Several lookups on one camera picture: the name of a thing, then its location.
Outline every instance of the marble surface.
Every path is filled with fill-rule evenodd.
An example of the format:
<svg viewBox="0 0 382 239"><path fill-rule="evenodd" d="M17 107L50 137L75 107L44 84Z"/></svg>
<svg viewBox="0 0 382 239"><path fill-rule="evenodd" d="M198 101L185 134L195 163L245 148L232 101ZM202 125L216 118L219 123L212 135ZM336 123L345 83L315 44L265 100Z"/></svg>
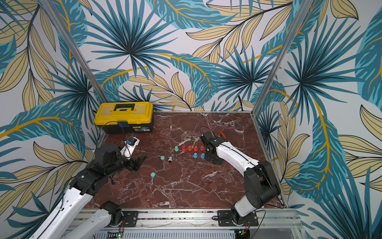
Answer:
<svg viewBox="0 0 382 239"><path fill-rule="evenodd" d="M134 133L140 139L133 156L147 159L138 172L126 169L102 187L86 208L97 208L111 200L123 208L229 208L244 195L244 179L230 164L213 165L202 160L200 148L202 125L216 135L221 130L242 152L257 160L265 160L249 113L154 113L152 133ZM123 145L122 135L108 135L104 143ZM270 202L280 205L276 200Z"/></svg>

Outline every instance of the yellow toolbox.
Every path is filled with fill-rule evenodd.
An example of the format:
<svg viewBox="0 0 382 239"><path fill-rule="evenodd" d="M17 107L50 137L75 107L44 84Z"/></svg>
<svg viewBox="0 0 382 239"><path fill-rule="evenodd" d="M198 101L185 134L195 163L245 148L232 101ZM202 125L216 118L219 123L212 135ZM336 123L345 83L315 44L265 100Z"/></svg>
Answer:
<svg viewBox="0 0 382 239"><path fill-rule="evenodd" d="M122 127L124 133L152 132L153 108L150 102L103 103L94 123L107 134L122 133Z"/></svg>

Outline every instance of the tropical leaf wallpaper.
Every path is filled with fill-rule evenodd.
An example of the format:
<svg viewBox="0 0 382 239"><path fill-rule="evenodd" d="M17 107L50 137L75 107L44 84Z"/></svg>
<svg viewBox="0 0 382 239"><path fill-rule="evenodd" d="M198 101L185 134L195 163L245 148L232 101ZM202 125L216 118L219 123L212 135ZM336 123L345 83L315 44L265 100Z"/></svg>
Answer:
<svg viewBox="0 0 382 239"><path fill-rule="evenodd" d="M382 3L315 0L307 25L260 102L267 152L309 238L381 238Z"/></svg>
<svg viewBox="0 0 382 239"><path fill-rule="evenodd" d="M303 0L52 2L109 101L239 111ZM314 0L257 116L311 238L380 237L380 8ZM0 28L0 227L29 238L91 160L100 98L38 0L0 0Z"/></svg>

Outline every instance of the toolbox handle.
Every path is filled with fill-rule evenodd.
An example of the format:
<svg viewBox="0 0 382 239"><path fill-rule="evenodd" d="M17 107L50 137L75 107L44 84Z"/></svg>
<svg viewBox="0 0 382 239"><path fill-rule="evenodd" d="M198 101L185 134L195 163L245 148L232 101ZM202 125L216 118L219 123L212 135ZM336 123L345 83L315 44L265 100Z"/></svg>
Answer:
<svg viewBox="0 0 382 239"><path fill-rule="evenodd" d="M114 107L114 111L117 111L117 109L120 109L119 111L126 111L127 109L131 109L131 111L133 111L134 107L135 104L116 104Z"/></svg>

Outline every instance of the robotic arm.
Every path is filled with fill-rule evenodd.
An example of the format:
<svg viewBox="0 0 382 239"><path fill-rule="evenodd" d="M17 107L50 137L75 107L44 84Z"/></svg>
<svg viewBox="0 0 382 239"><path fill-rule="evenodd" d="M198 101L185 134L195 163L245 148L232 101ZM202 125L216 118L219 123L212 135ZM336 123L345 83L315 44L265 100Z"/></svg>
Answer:
<svg viewBox="0 0 382 239"><path fill-rule="evenodd" d="M232 208L234 223L242 224L249 213L264 206L281 193L269 162L260 162L245 155L226 138L214 137L211 132L202 134L201 140L206 148L206 161L222 164L225 160L244 177L246 194Z"/></svg>
<svg viewBox="0 0 382 239"><path fill-rule="evenodd" d="M105 144L94 151L92 160L85 169L77 173L63 195L62 203L48 216L43 224L30 237L31 239L57 239L62 236L79 211L92 199L99 189L124 167L138 171L146 156L133 160L131 154L139 144L139 139L129 137L125 147L120 149L114 144ZM96 213L64 238L89 238L100 229L119 226L123 215L118 204L107 201Z"/></svg>

